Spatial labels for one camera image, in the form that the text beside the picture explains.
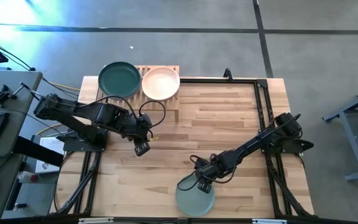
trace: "gray metal stand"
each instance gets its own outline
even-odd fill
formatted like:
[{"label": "gray metal stand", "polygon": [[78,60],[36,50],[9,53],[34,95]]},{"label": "gray metal stand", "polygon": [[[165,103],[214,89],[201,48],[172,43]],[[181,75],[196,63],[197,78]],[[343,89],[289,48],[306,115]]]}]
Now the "gray metal stand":
[{"label": "gray metal stand", "polygon": [[[358,113],[358,110],[355,110],[358,108],[358,95],[355,97],[354,100],[349,102],[348,104],[344,105],[343,107],[339,108],[338,110],[330,113],[327,116],[323,117],[323,120],[327,123],[329,123],[334,118],[340,118],[342,121],[342,124],[344,126],[345,132],[347,134],[347,138],[349,139],[349,142],[352,146],[353,153],[356,157],[357,163],[358,163],[358,145],[356,141],[356,136],[354,135],[352,128],[347,120],[347,114],[348,113]],[[346,180],[357,180],[358,179],[358,172],[345,175]]]}]

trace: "wood grain surface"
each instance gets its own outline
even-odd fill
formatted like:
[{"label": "wood grain surface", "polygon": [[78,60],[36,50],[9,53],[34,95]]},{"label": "wood grain surface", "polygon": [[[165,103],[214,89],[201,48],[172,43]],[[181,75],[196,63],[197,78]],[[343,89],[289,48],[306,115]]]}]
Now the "wood grain surface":
[{"label": "wood grain surface", "polygon": [[[268,87],[274,115],[289,111],[283,79],[268,79]],[[100,95],[97,77],[84,77],[80,101],[89,103]],[[162,115],[160,111],[146,113],[153,122]],[[254,137],[258,129],[252,85],[182,83],[179,122],[174,122],[173,114],[167,114],[165,121],[152,129],[159,139],[150,142],[152,149],[142,157],[135,155],[132,142],[109,134],[99,168],[92,216],[185,217],[175,205],[175,189],[178,181],[193,171],[189,156],[208,158],[211,153],[236,148]],[[57,183],[59,207],[78,185],[82,162],[83,153],[76,152],[64,164]],[[290,190],[313,213],[301,161],[284,154],[283,163]],[[229,183],[214,184],[214,188],[214,207],[204,217],[273,217],[265,159],[260,151],[242,161]],[[278,194],[283,210],[281,191]]]}]

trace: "black metal frame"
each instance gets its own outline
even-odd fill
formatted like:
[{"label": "black metal frame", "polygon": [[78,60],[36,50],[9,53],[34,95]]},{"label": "black metal frame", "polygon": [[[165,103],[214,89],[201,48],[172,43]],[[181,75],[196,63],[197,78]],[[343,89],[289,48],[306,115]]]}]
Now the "black metal frame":
[{"label": "black metal frame", "polygon": [[[233,79],[229,70],[225,71],[226,78],[214,79],[214,78],[182,78],[181,83],[232,83],[232,84],[252,84],[255,91],[255,99],[257,104],[257,111],[259,115],[259,124],[260,128],[263,129],[265,127],[264,121],[264,112],[262,108],[262,101],[260,97],[260,88],[264,91],[264,98],[266,100],[267,107],[267,116],[268,120],[273,120],[273,109],[270,101],[269,95],[269,87],[267,85],[266,79]],[[265,153],[266,164],[271,162],[270,154]],[[279,176],[282,180],[284,186],[287,186],[285,182],[284,168],[282,163],[282,158],[280,154],[275,155],[277,160],[277,169]],[[84,163],[81,171],[80,180],[84,178],[86,170],[88,169],[88,164],[90,160],[90,152],[86,152]],[[96,172],[92,178],[91,185],[89,188],[89,195],[86,204],[86,208],[83,213],[80,213],[81,207],[81,197],[77,200],[74,213],[73,214],[54,214],[47,215],[42,217],[31,217],[31,218],[15,218],[8,220],[0,220],[0,223],[55,223],[59,220],[59,223],[78,223],[79,218],[91,218],[91,210],[93,204],[94,191],[96,188],[96,178],[98,172]],[[358,222],[348,222],[342,220],[330,220],[325,218],[318,218],[317,216],[307,216],[307,217],[298,217],[291,214],[291,205],[287,198],[284,197],[285,202],[285,214],[281,212],[277,190],[275,187],[275,179],[272,177],[270,172],[268,171],[268,179],[270,185],[270,192],[272,195],[272,205],[274,212],[274,219],[278,220],[286,220],[287,223],[299,223],[299,224],[314,224],[314,223],[347,223],[347,224],[355,224]],[[130,223],[145,223],[145,222],[167,222],[172,221],[177,224],[187,224],[187,223],[255,223],[256,219],[252,218],[172,218],[172,217],[106,217],[107,222],[130,222]]]}]

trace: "dark green plate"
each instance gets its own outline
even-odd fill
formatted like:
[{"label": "dark green plate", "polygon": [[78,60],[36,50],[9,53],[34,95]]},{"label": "dark green plate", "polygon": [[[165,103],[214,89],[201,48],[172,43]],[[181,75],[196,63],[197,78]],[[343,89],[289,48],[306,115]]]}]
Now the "dark green plate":
[{"label": "dark green plate", "polygon": [[104,94],[131,97],[140,88],[140,73],[126,62],[105,66],[99,74],[99,87]]}]

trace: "light blue plate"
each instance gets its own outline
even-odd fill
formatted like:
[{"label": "light blue plate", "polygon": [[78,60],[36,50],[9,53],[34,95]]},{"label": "light blue plate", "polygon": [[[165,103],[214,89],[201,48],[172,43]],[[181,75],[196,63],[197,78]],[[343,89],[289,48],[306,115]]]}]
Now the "light blue plate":
[{"label": "light blue plate", "polygon": [[[190,176],[184,180],[179,187],[187,189],[197,181],[195,175]],[[211,191],[206,194],[197,188],[196,184],[192,189],[182,191],[177,188],[175,193],[175,200],[177,207],[189,216],[201,216],[207,214],[215,202],[215,190],[212,186]]]}]

